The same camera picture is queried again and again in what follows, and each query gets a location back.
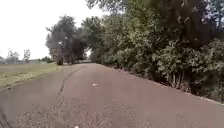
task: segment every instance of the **grass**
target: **grass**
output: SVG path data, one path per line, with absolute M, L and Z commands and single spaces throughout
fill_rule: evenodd
M 59 70 L 55 64 L 0 65 L 0 89 L 11 88 L 26 80 Z

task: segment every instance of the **tree foliage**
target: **tree foliage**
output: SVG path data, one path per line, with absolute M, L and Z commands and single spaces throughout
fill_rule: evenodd
M 29 50 L 29 49 L 24 50 L 23 60 L 24 60 L 26 63 L 28 63 L 28 62 L 29 62 L 30 55 L 31 55 L 31 52 L 30 52 L 30 50 Z
M 60 17 L 58 23 L 47 30 L 46 46 L 58 65 L 64 61 L 75 63 L 83 58 L 85 43 L 80 39 L 80 30 L 76 28 L 73 17 Z
M 99 5 L 111 12 L 84 21 L 82 27 L 88 32 L 83 38 L 88 39 L 92 59 L 183 91 L 215 97 L 216 85 L 223 81 L 224 1 L 86 1 L 89 7 Z

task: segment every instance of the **paved path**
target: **paved path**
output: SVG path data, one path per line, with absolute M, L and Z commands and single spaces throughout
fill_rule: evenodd
M 0 108 L 9 128 L 224 128 L 224 106 L 97 64 L 2 92 Z

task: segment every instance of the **white sky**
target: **white sky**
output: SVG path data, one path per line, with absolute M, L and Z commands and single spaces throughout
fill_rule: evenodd
M 0 56 L 13 49 L 23 57 L 23 50 L 31 50 L 31 58 L 49 55 L 45 46 L 47 31 L 59 16 L 75 18 L 77 26 L 90 16 L 102 16 L 100 9 L 89 10 L 85 0 L 0 0 Z

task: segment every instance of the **road crack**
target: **road crack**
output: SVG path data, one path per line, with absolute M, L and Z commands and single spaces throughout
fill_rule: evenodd
M 63 92 L 63 89 L 64 89 L 64 86 L 65 86 L 65 82 L 68 80 L 68 78 L 70 78 L 73 74 L 75 74 L 76 72 L 80 71 L 81 69 L 83 69 L 85 67 L 81 67 L 77 70 L 74 70 L 72 71 L 71 73 L 69 73 L 64 79 L 63 79 L 63 82 L 62 82 L 62 85 L 61 85 L 61 88 L 60 88 L 60 91 L 59 91 L 59 95 Z

